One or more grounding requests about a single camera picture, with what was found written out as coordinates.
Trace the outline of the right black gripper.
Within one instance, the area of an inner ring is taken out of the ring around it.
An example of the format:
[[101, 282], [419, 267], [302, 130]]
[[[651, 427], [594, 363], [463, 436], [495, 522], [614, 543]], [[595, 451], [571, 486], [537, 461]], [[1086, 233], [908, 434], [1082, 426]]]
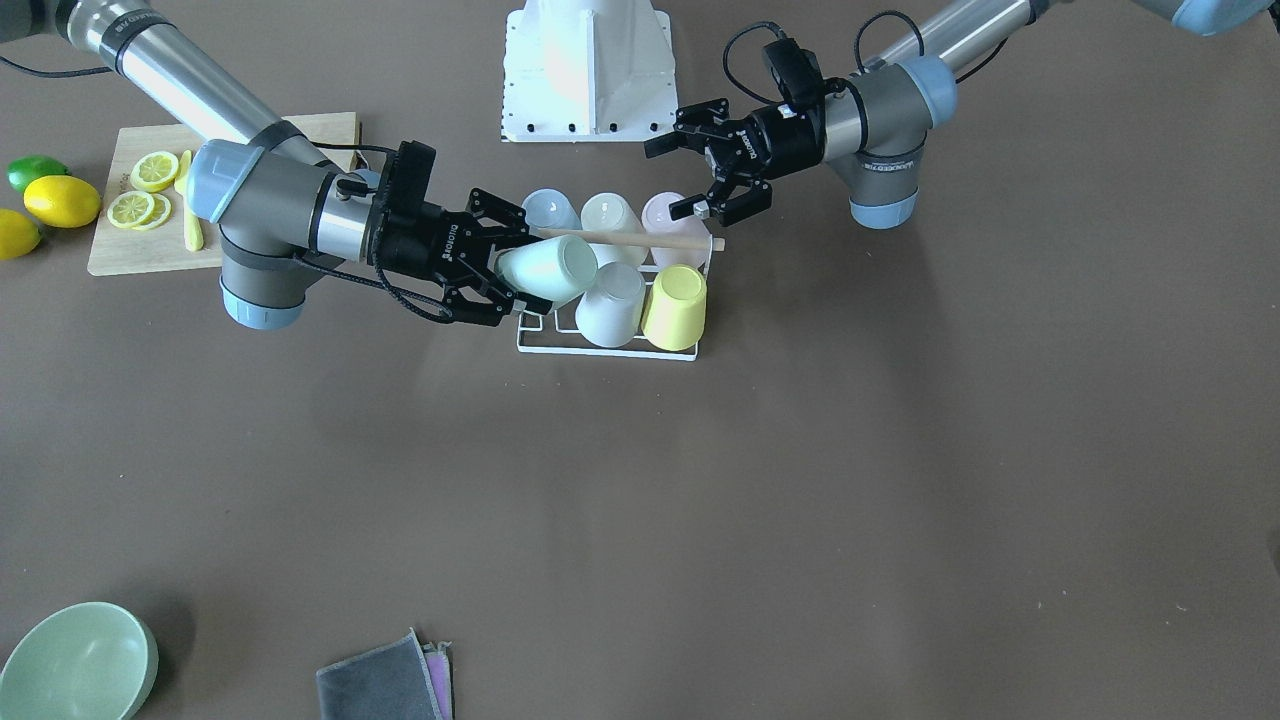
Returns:
[[[518, 292], [499, 278], [497, 255], [540, 240], [526, 211], [481, 188], [451, 211], [426, 200], [435, 149], [404, 141], [383, 167], [367, 228], [367, 264], [439, 284], [449, 320], [497, 327], [511, 314], [547, 315], [548, 299]], [[481, 299], [467, 299], [465, 288]]]

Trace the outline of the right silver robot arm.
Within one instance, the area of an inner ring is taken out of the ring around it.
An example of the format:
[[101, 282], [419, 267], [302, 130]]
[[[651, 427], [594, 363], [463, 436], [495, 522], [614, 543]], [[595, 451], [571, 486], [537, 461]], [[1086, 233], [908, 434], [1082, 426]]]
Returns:
[[346, 261], [438, 323], [498, 325], [553, 302], [497, 274], [530, 245], [524, 209], [474, 190], [461, 211], [426, 200], [435, 151], [385, 149], [376, 186], [339, 167], [146, 1], [5, 1], [3, 40], [58, 35], [127, 78], [201, 140], [186, 202], [221, 233], [228, 315], [260, 331], [301, 314], [310, 286]]

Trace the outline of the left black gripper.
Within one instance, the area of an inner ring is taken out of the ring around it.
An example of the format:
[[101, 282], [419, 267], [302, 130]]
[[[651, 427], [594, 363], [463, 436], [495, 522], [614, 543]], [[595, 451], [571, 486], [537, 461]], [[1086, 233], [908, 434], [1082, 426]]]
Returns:
[[707, 193], [668, 204], [672, 220], [694, 217], [730, 227], [772, 206], [771, 182], [819, 164], [826, 150], [826, 111], [796, 113], [771, 104], [741, 119], [722, 97], [678, 108], [673, 129], [644, 142], [645, 159], [685, 149], [703, 155], [716, 183]]

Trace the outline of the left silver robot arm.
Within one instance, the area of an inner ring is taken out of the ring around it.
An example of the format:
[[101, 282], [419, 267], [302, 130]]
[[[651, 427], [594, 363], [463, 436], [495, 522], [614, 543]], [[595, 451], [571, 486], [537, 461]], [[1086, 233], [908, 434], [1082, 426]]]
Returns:
[[826, 76], [815, 55], [777, 24], [763, 50], [780, 100], [735, 119], [726, 99], [680, 108], [669, 133], [648, 140], [649, 158], [687, 149], [713, 181], [673, 201], [675, 219], [732, 225], [767, 210], [773, 183], [818, 165], [846, 184], [854, 220], [891, 229], [913, 214], [927, 136], [957, 110], [959, 85], [1036, 23], [1047, 1], [955, 1], [876, 56], [855, 53], [850, 76]]

